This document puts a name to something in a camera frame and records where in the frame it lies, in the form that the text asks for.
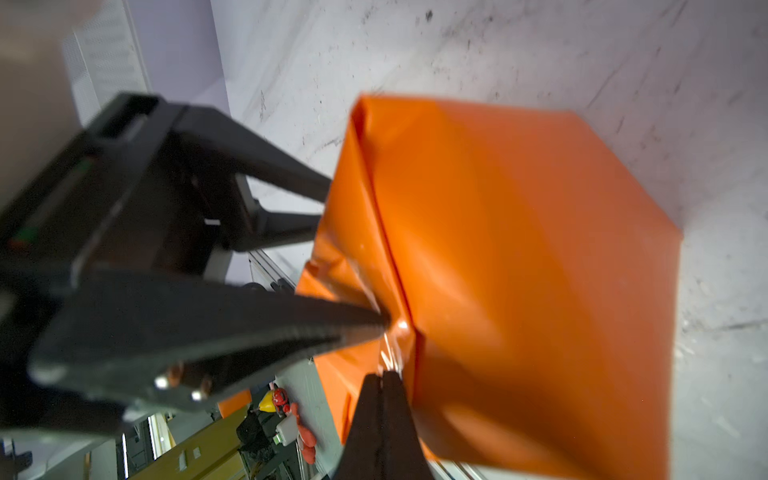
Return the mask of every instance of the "orange bag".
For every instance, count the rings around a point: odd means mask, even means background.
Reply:
[[[297,289],[392,316],[316,358],[340,438],[396,368],[429,456],[666,478],[681,239],[573,113],[361,98]]]

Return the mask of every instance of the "purple wall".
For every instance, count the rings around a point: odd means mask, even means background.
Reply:
[[[127,0],[150,89],[229,114],[210,0]]]

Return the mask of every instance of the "orange object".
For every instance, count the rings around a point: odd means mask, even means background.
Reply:
[[[244,406],[251,403],[251,397],[250,397],[250,390],[243,390],[240,393],[237,393],[236,395],[231,396],[230,398],[219,402],[219,413],[221,413],[221,418],[225,419],[226,417],[232,415],[237,410],[242,409]]]
[[[576,114],[361,98],[297,288],[392,316],[316,357],[340,438],[396,344],[429,455],[666,478],[681,240]]]

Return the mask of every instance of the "red object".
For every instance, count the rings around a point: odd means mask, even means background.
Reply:
[[[304,457],[304,461],[310,465],[315,465],[315,447],[304,446],[301,451],[301,456]]]
[[[296,402],[291,403],[290,412],[296,417],[296,426],[299,427],[299,435],[301,436],[302,442],[304,442],[304,445],[314,449],[315,445],[317,445],[317,437],[312,433],[312,430],[309,430],[301,423],[301,417],[299,417],[299,404]]]
[[[285,389],[281,389],[280,387],[274,389],[272,391],[272,403],[274,403],[278,409],[282,409],[283,406],[287,406],[288,392],[286,392]]]

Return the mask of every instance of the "metal screw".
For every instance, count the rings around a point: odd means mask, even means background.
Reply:
[[[165,375],[160,375],[154,380],[154,388],[158,390],[168,390],[169,386],[170,382],[168,382],[168,377]]]
[[[210,375],[205,375],[200,382],[200,388],[192,391],[192,400],[195,402],[201,402],[208,398],[210,391],[214,388],[214,380]]]

